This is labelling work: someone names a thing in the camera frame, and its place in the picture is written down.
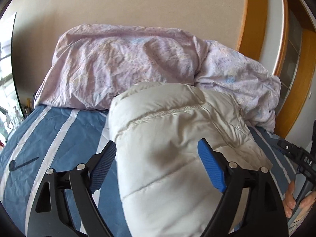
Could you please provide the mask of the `person's right hand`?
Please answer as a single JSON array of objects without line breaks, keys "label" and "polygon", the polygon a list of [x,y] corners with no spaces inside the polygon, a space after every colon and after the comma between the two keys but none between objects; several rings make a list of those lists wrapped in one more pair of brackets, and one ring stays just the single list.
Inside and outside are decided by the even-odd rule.
[{"label": "person's right hand", "polygon": [[[287,191],[285,192],[285,198],[282,201],[282,204],[283,204],[283,207],[284,207],[284,211],[285,211],[285,215],[286,215],[287,218],[291,218],[292,210],[293,210],[293,208],[296,205],[296,201],[295,201],[295,199],[293,197],[294,190],[295,190],[295,182],[291,181],[291,183],[289,183]],[[315,203],[315,197],[316,197],[315,192],[311,192],[311,194],[306,196],[306,198],[304,198],[300,202],[299,207],[301,208],[301,212],[297,216],[295,221],[301,220],[302,218],[304,218],[308,214],[308,212],[310,211],[311,207]]]}]

